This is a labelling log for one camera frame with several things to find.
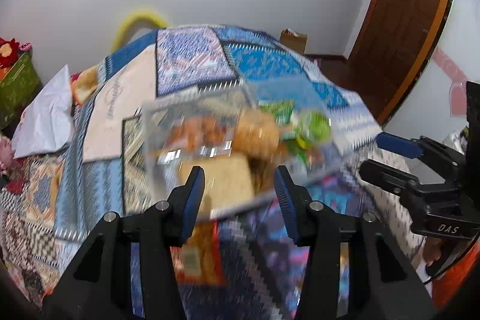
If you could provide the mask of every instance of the pink stuffed toy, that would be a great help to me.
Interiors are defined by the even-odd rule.
[[[17,162],[14,160],[15,152],[11,149],[11,141],[8,137],[0,136],[0,172],[14,170]]]

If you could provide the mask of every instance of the pink wall decal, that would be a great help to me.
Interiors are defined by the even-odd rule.
[[[455,64],[455,62],[448,57],[439,47],[436,47],[431,55],[431,59],[440,67],[443,72],[452,80],[450,86],[450,116],[465,117],[467,115],[467,91],[466,81],[467,76]]]

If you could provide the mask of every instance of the clear plastic container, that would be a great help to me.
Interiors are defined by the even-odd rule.
[[[230,155],[231,140],[226,138],[218,145],[200,143],[194,150],[173,150],[167,142],[172,127],[192,118],[215,116],[223,127],[234,129],[242,107],[252,105],[246,90],[241,87],[215,88],[188,96],[161,98],[142,106],[143,153],[149,178],[152,202],[167,199],[175,186],[172,165],[182,160],[209,159],[218,155]]]
[[[314,115],[320,114],[320,117],[327,121],[329,125],[328,137],[321,139],[320,142],[316,142],[308,150],[310,155],[316,155],[320,159],[306,159],[305,156],[302,156],[302,153],[305,155],[305,151],[293,153],[289,150],[282,155],[284,152],[280,151],[281,145],[279,144],[272,159],[267,162],[261,154],[255,156],[258,149],[255,148],[254,143],[251,149],[245,148],[245,146],[243,146],[244,149],[240,148],[238,150],[235,148],[235,138],[240,133],[239,129],[241,129],[238,120],[241,113],[244,113],[245,110],[249,111],[248,108],[265,109],[258,107],[258,102],[277,103],[283,100],[294,101],[293,112],[298,117],[307,114],[304,118],[310,121],[314,116],[309,116],[309,114],[313,113]],[[169,150],[167,139],[172,131],[172,127],[177,126],[178,123],[182,123],[182,121],[188,118],[210,115],[219,118],[219,121],[225,127],[232,128],[235,125],[237,126],[231,143],[230,140],[225,139],[221,145],[199,146],[195,151],[189,151],[189,153]],[[306,76],[282,77],[261,82],[250,82],[235,87],[227,85],[227,87],[222,86],[218,88],[218,86],[215,86],[213,88],[204,88],[195,95],[177,96],[168,100],[162,98],[144,104],[142,116],[143,150],[152,202],[167,199],[171,190],[182,184],[180,182],[183,177],[179,175],[182,164],[184,164],[184,168],[192,164],[186,160],[198,161],[198,159],[209,159],[220,155],[217,159],[222,160],[222,164],[225,164],[225,160],[221,155],[228,156],[230,153],[241,153],[248,157],[252,183],[256,189],[253,199],[244,200],[234,205],[210,209],[208,215],[199,214],[197,221],[231,216],[271,201],[275,197],[273,170],[278,164],[286,165],[293,181],[305,186],[340,169],[345,158],[349,157],[352,152],[351,150],[338,147],[338,145],[346,145],[346,139],[343,133],[335,126],[335,123],[332,122],[329,110],[323,104],[323,101]],[[311,139],[311,135],[307,134],[306,138]],[[259,143],[265,142],[265,139],[263,141],[260,140],[261,138],[258,139]],[[258,180],[259,176],[258,173],[255,173],[252,158],[254,158],[253,160],[258,158],[256,159],[257,163],[260,164],[260,167],[263,167],[259,169],[261,188],[256,187],[255,180]],[[211,163],[206,164],[205,169],[211,170],[210,166]]]

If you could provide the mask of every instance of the orange object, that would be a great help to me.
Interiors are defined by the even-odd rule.
[[[5,67],[5,68],[0,68],[0,81],[3,80],[5,75],[8,74],[8,71],[10,71],[11,67]]]
[[[73,100],[82,106],[95,92],[98,86],[97,66],[83,71],[76,80],[71,83]]]
[[[217,222],[197,224],[183,247],[170,247],[170,253],[178,283],[207,286],[226,284]]]
[[[469,275],[480,254],[479,244],[476,243],[465,257],[449,269],[445,275],[433,281],[433,303],[440,309],[444,307],[455,295],[460,285]]]

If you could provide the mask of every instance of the black cable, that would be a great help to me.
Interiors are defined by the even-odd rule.
[[[427,281],[425,281],[423,284],[424,285],[427,285],[428,283],[430,283],[431,281],[433,281],[434,279],[437,279],[440,275],[444,274],[447,270],[451,269],[455,264],[457,264],[458,262],[460,262],[460,260],[462,260],[465,255],[467,255],[470,250],[473,248],[473,246],[477,243],[477,240],[480,238],[480,231],[478,231],[478,233],[475,235],[475,238],[471,241],[471,243],[469,244],[469,246],[467,247],[467,249],[465,251],[463,251],[463,253],[457,257],[452,263],[450,263],[447,267],[445,267],[444,270],[436,273],[433,277],[429,278]]]

